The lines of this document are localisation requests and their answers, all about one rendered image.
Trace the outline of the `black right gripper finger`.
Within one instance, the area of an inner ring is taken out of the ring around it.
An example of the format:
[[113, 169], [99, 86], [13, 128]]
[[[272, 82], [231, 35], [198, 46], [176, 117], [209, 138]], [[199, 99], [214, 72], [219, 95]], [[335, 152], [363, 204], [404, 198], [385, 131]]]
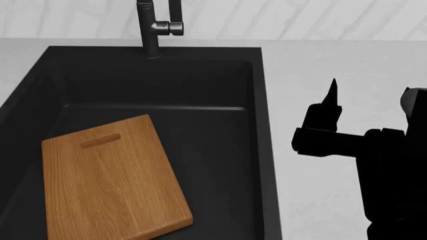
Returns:
[[302, 127], [335, 133], [338, 130], [337, 124], [341, 113], [342, 107], [338, 105], [338, 86], [336, 79], [333, 79], [324, 100], [308, 107]]
[[407, 87], [400, 106], [406, 116], [407, 133], [427, 133], [427, 88]]

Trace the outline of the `black kitchen sink basin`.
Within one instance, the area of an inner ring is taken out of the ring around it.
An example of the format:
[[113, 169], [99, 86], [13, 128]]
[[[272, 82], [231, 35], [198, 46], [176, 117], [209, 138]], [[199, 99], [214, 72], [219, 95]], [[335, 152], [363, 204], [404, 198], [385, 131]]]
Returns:
[[47, 240], [41, 142], [147, 114], [193, 214], [156, 240], [282, 240], [262, 51], [50, 46], [0, 107], [0, 240]]

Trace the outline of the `black kitchen faucet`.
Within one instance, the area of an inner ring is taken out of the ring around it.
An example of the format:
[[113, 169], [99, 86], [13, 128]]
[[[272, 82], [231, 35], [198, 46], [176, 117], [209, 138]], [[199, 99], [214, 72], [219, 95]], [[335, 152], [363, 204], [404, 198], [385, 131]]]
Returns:
[[136, 0], [139, 28], [145, 57], [153, 59], [161, 55], [159, 35], [184, 35], [181, 0], [168, 0], [170, 21], [155, 19], [153, 0]]

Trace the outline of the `wooden cutting board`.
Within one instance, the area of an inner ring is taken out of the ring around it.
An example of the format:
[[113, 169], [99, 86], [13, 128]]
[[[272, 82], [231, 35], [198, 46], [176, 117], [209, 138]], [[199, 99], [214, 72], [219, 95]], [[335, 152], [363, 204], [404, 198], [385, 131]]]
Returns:
[[150, 240], [193, 223], [149, 115], [41, 149], [48, 240]]

